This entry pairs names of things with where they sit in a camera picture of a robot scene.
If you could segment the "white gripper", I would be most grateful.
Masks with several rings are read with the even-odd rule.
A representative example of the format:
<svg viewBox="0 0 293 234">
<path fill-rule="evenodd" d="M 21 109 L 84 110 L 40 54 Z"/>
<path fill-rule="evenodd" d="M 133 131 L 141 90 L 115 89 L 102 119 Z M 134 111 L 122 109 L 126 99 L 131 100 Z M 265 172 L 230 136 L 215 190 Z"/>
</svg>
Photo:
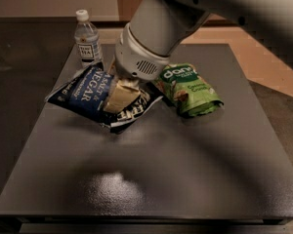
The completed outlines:
<svg viewBox="0 0 293 234">
<path fill-rule="evenodd" d="M 113 81 L 105 100 L 104 111 L 122 111 L 141 94 L 138 79 L 156 79 L 168 63 L 168 57 L 156 55 L 141 45 L 130 30 L 130 23 L 127 23 L 115 44 L 114 57 L 107 73 L 115 75 L 116 66 L 120 77 L 136 79 Z"/>
</svg>

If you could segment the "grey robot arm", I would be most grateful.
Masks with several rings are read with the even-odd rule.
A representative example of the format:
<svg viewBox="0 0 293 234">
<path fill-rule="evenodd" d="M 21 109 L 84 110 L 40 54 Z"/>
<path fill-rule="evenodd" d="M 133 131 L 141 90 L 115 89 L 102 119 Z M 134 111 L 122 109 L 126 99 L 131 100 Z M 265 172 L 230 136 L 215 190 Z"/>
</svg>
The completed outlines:
<svg viewBox="0 0 293 234">
<path fill-rule="evenodd" d="M 210 15 L 239 25 L 293 69 L 293 0 L 142 0 L 117 39 L 110 72 L 153 81 Z"/>
</svg>

